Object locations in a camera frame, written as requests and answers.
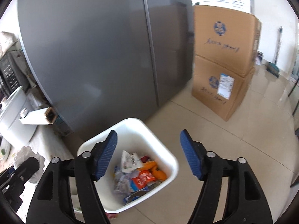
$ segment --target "white trash bin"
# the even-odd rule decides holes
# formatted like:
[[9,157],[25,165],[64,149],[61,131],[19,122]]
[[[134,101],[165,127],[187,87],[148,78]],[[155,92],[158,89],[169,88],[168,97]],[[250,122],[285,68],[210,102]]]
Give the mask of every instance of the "white trash bin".
[[[145,124],[141,120],[134,118],[125,119],[84,142],[78,149],[77,155],[80,155],[85,151],[91,151],[96,143],[106,139],[111,130],[117,132],[117,146],[106,174],[99,181],[95,182],[95,187],[105,212],[119,213],[146,200],[172,182],[178,173],[178,162],[174,155],[171,154]],[[167,175],[167,179],[158,187],[126,205],[124,204],[123,199],[113,192],[114,167],[120,165],[123,150],[131,154],[137,152],[139,157],[148,155],[152,160],[157,162],[158,167]]]

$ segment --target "silver screw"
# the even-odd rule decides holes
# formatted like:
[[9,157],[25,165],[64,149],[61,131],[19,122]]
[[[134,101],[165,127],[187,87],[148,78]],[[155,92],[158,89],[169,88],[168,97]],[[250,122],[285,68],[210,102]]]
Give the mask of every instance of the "silver screw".
[[90,152],[83,152],[82,153],[82,157],[84,157],[84,158],[88,158],[88,157],[90,157],[91,156],[91,153]]
[[216,154],[215,154],[215,152],[207,152],[207,156],[208,157],[215,157]]
[[246,159],[245,158],[242,158],[242,157],[240,157],[239,159],[238,159],[238,161],[240,162],[240,163],[246,163]]
[[57,163],[57,162],[59,162],[59,157],[54,157],[54,158],[52,158],[51,162],[52,162],[52,163]]

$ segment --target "blue gripper pad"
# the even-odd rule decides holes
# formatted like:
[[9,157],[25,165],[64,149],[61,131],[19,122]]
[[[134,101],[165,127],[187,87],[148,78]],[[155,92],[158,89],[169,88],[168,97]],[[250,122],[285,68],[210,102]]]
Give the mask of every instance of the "blue gripper pad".
[[202,180],[205,175],[203,164],[206,149],[201,143],[193,141],[187,130],[181,132],[180,140],[193,175]]
[[96,143],[92,148],[91,153],[94,158],[92,175],[96,181],[105,175],[116,145],[117,133],[111,130],[105,141]]

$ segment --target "crumpled plastic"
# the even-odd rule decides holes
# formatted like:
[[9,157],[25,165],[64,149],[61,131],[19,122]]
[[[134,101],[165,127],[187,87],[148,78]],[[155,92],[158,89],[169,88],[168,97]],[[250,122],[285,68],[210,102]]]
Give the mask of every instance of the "crumpled plastic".
[[36,184],[40,178],[42,177],[44,170],[44,157],[39,155],[38,153],[35,154],[30,146],[23,146],[20,151],[18,151],[13,158],[13,167],[17,169],[23,162],[25,162],[29,157],[35,157],[39,162],[39,170],[32,175],[32,177],[28,180],[28,182]]

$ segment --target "white wall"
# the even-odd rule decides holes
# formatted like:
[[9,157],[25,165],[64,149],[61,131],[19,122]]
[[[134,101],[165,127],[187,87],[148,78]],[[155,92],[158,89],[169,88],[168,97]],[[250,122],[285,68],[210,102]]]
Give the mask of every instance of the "white wall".
[[0,19],[0,32],[10,32],[19,38],[17,0],[12,0]]
[[294,63],[298,41],[298,18],[287,0],[255,0],[255,16],[262,22],[259,51],[264,59],[273,62],[278,40],[278,29],[283,27],[277,66],[289,73]]

